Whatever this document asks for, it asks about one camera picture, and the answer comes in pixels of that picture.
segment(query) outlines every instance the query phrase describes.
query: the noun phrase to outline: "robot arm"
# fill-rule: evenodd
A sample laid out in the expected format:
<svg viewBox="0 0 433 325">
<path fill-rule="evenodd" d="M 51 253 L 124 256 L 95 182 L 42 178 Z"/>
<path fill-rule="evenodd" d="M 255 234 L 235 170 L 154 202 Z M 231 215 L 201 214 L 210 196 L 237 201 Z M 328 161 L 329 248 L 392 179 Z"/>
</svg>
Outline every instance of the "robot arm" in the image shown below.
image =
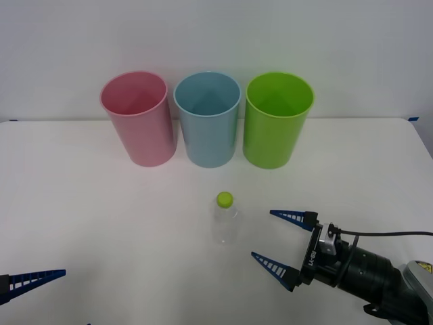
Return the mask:
<svg viewBox="0 0 433 325">
<path fill-rule="evenodd" d="M 369 302 L 364 311 L 394 324 L 433 325 L 432 266 L 412 261 L 401 269 L 389 259 L 343 241 L 338 228 L 321 225 L 317 213 L 271 210 L 272 215 L 285 219 L 311 232 L 311 239 L 300 271 L 257 253 L 252 256 L 286 289 L 293 291 L 313 279 L 337 286 Z"/>
</svg>

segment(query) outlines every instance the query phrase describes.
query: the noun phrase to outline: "white wall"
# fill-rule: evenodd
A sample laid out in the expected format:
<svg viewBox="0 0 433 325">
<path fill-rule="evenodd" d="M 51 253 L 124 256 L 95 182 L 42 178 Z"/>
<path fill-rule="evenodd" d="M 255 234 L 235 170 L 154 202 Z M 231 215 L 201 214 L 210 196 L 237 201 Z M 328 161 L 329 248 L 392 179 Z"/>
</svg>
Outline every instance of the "white wall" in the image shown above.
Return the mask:
<svg viewBox="0 0 433 325">
<path fill-rule="evenodd" d="M 105 118 L 128 70 L 305 78 L 311 116 L 433 110 L 432 0 L 2 0 L 0 119 Z"/>
</svg>

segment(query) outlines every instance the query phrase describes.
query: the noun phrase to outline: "plastic bottle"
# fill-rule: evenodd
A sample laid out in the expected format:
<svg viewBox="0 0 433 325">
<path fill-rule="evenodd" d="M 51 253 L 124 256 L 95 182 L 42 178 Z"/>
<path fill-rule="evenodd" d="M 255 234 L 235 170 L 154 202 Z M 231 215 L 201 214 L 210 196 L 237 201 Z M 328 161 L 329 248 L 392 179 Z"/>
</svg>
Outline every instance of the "plastic bottle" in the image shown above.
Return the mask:
<svg viewBox="0 0 433 325">
<path fill-rule="evenodd" d="M 240 214 L 233 205 L 233 196 L 221 192 L 214 207 L 213 236 L 217 242 L 231 244 L 235 242 L 240 228 Z"/>
</svg>

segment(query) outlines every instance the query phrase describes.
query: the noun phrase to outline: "green bottle cap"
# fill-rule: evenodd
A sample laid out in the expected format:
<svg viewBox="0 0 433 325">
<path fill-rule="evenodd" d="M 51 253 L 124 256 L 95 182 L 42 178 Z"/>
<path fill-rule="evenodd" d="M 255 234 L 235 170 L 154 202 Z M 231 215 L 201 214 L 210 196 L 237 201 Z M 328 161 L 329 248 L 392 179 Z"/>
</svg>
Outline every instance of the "green bottle cap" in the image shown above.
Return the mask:
<svg viewBox="0 0 433 325">
<path fill-rule="evenodd" d="M 218 204 L 219 207 L 228 209 L 233 204 L 233 195 L 231 195 L 231 193 L 228 192 L 221 192 L 216 197 L 216 203 Z"/>
</svg>

